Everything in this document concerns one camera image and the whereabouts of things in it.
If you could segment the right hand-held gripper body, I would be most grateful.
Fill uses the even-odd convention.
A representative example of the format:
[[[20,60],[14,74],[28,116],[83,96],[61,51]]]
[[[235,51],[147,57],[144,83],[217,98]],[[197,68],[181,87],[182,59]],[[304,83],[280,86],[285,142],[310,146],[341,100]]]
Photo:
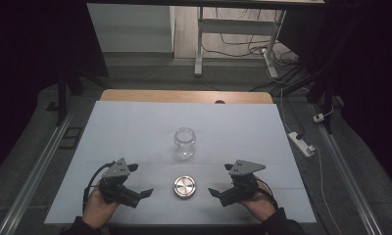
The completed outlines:
[[[233,187],[220,192],[220,203],[226,207],[240,201],[251,199],[258,187],[257,179],[254,175],[256,171],[266,168],[264,164],[256,164],[248,161],[237,160],[228,174],[232,179]]]

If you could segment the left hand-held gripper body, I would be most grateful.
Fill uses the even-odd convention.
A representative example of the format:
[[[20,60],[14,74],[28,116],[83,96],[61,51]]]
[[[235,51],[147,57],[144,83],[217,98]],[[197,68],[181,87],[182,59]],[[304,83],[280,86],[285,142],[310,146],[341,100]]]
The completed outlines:
[[[141,200],[140,194],[127,189],[123,185],[131,174],[127,166],[128,164],[124,158],[113,163],[103,173],[99,189],[106,203],[117,202],[127,207],[136,208]]]

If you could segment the round metal jar lid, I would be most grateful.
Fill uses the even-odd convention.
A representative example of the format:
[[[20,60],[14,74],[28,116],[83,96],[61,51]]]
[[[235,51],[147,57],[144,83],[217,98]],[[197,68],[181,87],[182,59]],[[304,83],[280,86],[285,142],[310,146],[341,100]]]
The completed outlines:
[[[180,176],[173,184],[173,192],[181,200],[190,199],[196,192],[196,181],[188,175]]]

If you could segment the clear glass jar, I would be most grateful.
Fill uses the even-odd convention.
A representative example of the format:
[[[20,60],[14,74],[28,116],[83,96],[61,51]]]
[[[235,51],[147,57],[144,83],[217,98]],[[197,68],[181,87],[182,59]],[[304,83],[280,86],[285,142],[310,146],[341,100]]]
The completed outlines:
[[[176,146],[175,154],[179,160],[188,160],[195,155],[196,134],[191,128],[178,129],[174,134],[173,142]]]

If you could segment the person's right hand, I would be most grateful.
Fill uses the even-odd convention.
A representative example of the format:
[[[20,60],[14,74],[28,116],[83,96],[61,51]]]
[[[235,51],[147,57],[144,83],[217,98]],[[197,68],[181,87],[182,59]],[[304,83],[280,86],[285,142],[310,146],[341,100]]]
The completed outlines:
[[[266,194],[257,192],[252,199],[241,201],[240,204],[259,222],[264,222],[276,212],[276,209],[270,199],[270,188],[260,178],[257,178],[257,183]]]

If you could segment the person's left hand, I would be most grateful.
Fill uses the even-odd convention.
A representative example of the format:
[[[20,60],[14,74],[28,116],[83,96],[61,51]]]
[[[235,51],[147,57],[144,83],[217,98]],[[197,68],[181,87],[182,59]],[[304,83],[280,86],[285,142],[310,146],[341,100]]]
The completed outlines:
[[[98,188],[95,188],[88,197],[82,221],[93,229],[104,226],[113,216],[119,203],[106,203]]]

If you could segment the pale blue table mat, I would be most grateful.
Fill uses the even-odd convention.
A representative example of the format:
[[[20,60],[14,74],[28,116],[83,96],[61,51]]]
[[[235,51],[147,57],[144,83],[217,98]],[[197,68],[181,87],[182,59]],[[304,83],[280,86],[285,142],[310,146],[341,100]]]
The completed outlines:
[[[184,161],[177,158],[173,142],[181,127],[196,134],[196,153]],[[276,105],[99,101],[46,223],[72,223],[82,212],[83,190],[95,171],[121,158],[138,164],[125,183],[127,188],[154,190],[134,209],[118,207],[110,221],[113,225],[254,223],[242,206],[224,207],[208,190],[230,188],[224,165],[237,160],[266,166],[257,175],[270,186],[289,218],[299,222],[315,219]],[[196,192],[187,200],[173,192],[175,180],[183,175],[196,181]]]

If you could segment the white power strip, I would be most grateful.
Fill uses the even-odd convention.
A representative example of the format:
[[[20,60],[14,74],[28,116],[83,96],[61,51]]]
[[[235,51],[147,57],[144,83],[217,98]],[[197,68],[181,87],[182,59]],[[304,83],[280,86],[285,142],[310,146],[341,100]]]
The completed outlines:
[[[288,133],[287,136],[305,158],[309,158],[315,154],[316,148],[313,145],[308,145],[303,140],[303,136],[301,134],[293,131]]]

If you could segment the wooden table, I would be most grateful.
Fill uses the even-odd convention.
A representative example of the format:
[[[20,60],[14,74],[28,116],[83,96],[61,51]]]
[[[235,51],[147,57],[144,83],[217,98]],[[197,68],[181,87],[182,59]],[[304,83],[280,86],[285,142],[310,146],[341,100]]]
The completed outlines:
[[[235,91],[183,91],[183,90],[137,90],[107,89],[101,101],[207,103],[207,104],[272,104],[267,92]]]

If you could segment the black metal stand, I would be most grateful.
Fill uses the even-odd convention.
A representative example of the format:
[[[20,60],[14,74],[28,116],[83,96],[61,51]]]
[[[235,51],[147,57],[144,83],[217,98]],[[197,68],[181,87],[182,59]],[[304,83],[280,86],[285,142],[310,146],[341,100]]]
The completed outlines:
[[[71,69],[63,70],[59,73],[57,88],[58,101],[50,102],[47,106],[47,111],[58,113],[57,126],[60,126],[64,119],[69,114],[67,102],[67,90],[75,96],[80,96],[84,92],[84,86],[80,79],[85,77],[87,80],[95,83],[103,89],[111,89],[112,86],[104,81],[102,76],[93,75],[92,73],[81,68],[73,67]]]
[[[306,85],[307,101],[323,100],[329,113],[334,95],[334,74],[344,48],[361,19],[369,0],[323,0],[321,7],[294,8],[285,12],[278,41],[299,56],[298,66],[308,76],[291,83],[290,74],[272,91],[286,96]]]

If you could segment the white cabinet panel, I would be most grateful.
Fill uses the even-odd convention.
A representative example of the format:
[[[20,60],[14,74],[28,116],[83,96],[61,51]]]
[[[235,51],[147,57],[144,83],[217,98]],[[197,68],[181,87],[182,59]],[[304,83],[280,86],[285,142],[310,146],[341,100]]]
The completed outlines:
[[[87,8],[103,52],[173,52],[174,7],[88,3]]]

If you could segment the black rectangular floor frame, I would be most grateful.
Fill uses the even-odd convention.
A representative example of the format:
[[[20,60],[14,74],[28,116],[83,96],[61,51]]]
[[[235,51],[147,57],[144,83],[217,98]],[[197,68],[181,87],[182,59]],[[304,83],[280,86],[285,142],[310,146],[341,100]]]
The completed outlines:
[[[82,127],[68,127],[59,144],[59,149],[73,150],[77,147],[82,135]]]

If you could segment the aluminium floor rail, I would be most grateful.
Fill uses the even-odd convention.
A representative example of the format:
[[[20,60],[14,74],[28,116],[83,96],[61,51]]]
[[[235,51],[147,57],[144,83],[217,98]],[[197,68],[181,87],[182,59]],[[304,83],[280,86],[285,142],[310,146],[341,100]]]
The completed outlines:
[[[356,206],[357,212],[361,218],[363,226],[368,235],[383,235],[382,229],[374,216],[372,209],[366,199],[364,193],[359,187],[352,170],[349,168],[344,155],[342,154],[334,136],[329,134],[324,125],[317,123],[318,130],[321,134],[322,140],[336,165],[339,175],[342,178],[344,185],[349,193],[349,196]]]
[[[14,235],[28,205],[41,181],[45,170],[51,163],[53,156],[56,153],[59,142],[62,140],[65,131],[67,130],[72,118],[74,116],[74,109],[70,108],[67,115],[63,118],[60,125],[58,125],[42,150],[39,158],[35,162],[27,179],[25,180],[21,190],[16,199],[9,208],[2,223],[0,224],[0,235]]]

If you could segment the white desk frame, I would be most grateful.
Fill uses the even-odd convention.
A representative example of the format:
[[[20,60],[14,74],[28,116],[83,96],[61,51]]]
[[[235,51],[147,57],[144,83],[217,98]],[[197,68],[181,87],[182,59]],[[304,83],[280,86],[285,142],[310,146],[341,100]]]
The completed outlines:
[[[240,21],[240,20],[220,20],[204,18],[204,8],[199,7],[197,13],[198,32],[197,48],[195,57],[194,75],[201,76],[203,68],[202,41],[204,33],[224,33],[224,34],[251,34],[269,37],[269,45],[260,52],[266,63],[267,71],[271,78],[278,78],[277,71],[271,60],[273,46],[276,42],[279,30],[284,18],[283,10],[275,11],[275,19],[272,22],[261,21]]]

